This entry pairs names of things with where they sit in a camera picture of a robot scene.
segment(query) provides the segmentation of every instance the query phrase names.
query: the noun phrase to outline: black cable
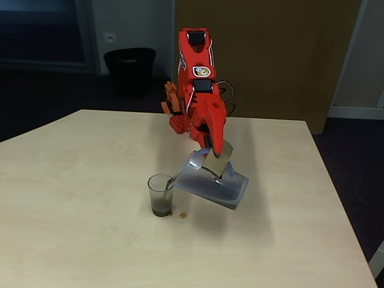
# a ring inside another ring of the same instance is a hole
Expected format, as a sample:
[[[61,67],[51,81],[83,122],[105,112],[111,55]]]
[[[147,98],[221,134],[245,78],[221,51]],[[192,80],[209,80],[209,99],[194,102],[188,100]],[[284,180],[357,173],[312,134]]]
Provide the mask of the black cable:
[[[233,99],[234,99],[234,97],[235,97],[235,89],[234,89],[234,87],[232,86],[232,84],[231,83],[229,83],[228,81],[226,81],[226,80],[221,80],[221,81],[218,81],[218,82],[216,82],[218,85],[220,85],[220,84],[227,84],[228,86],[230,86],[230,88],[231,88],[231,90],[232,90],[232,97],[231,97],[231,99],[230,100],[228,100],[228,101],[224,101],[224,104],[229,104]]]
[[[235,109],[236,109],[236,104],[234,102],[229,102],[227,104],[230,104],[230,105],[233,106],[231,112],[229,112],[228,115],[227,115],[227,117],[230,117],[232,115],[233,111],[235,111]]]

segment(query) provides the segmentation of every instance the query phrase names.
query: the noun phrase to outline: glass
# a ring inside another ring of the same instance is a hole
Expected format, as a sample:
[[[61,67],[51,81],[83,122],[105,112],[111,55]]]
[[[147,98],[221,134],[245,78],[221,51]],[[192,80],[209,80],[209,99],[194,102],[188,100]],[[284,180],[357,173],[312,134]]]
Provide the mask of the glass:
[[[159,217],[168,216],[172,211],[173,185],[171,176],[156,174],[148,180],[152,212]]]

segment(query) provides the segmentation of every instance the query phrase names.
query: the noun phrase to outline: floor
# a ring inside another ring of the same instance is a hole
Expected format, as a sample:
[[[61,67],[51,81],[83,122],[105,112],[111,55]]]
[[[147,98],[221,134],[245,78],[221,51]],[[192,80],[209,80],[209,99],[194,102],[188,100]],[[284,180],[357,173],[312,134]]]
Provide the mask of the floor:
[[[142,98],[117,95],[108,77],[0,71],[0,142],[79,109],[161,112],[164,80]],[[314,136],[369,260],[384,240],[384,121],[328,119]],[[377,279],[384,287],[384,273]]]

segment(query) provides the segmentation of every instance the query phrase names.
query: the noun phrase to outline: wall outlet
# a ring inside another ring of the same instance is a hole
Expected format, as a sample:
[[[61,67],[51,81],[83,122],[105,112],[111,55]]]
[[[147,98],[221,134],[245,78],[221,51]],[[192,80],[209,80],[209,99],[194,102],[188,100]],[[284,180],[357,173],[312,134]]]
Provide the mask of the wall outlet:
[[[108,32],[104,33],[104,42],[107,45],[114,46],[116,45],[118,38],[116,36],[116,33]]]

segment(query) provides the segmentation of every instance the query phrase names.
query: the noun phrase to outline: baseboard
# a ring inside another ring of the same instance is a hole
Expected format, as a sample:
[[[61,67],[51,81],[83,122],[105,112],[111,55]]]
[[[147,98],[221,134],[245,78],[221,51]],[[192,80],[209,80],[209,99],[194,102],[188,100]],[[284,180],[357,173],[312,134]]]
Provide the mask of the baseboard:
[[[332,106],[328,117],[384,120],[384,108]]]

